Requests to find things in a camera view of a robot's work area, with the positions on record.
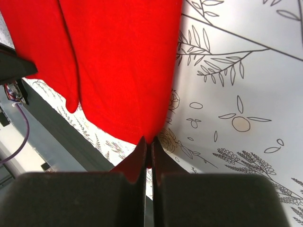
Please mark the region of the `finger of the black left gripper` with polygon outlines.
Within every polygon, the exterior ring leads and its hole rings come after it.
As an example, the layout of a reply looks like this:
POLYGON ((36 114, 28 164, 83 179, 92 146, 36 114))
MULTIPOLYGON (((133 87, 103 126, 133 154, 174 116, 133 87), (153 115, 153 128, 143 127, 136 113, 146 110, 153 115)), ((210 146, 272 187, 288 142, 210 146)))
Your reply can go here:
POLYGON ((14 49, 0 44, 1 84, 13 82, 37 72, 37 68, 33 62, 18 57, 14 49))

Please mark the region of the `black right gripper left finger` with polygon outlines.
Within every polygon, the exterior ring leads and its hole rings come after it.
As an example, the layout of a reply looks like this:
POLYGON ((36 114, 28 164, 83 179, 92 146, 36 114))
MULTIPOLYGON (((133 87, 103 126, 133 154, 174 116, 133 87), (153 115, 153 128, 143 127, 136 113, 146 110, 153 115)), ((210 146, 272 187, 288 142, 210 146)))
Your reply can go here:
POLYGON ((147 142, 108 172, 25 173, 0 204, 3 227, 142 227, 147 142))

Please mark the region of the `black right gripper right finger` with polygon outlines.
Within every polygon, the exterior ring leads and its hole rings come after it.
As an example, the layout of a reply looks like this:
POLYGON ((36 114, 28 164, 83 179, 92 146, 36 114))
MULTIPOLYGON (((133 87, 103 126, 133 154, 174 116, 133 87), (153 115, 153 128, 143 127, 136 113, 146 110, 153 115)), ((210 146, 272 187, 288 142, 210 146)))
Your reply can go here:
POLYGON ((151 144, 157 227, 287 227, 269 180, 260 175, 190 174, 151 144))

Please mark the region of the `red t shirt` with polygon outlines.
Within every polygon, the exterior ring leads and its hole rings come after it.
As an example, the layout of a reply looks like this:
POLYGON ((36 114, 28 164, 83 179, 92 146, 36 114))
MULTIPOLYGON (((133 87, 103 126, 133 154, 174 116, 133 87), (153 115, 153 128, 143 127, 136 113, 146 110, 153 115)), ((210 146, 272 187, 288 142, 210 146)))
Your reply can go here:
POLYGON ((104 132, 151 143, 168 111, 180 0, 3 0, 17 55, 104 132))

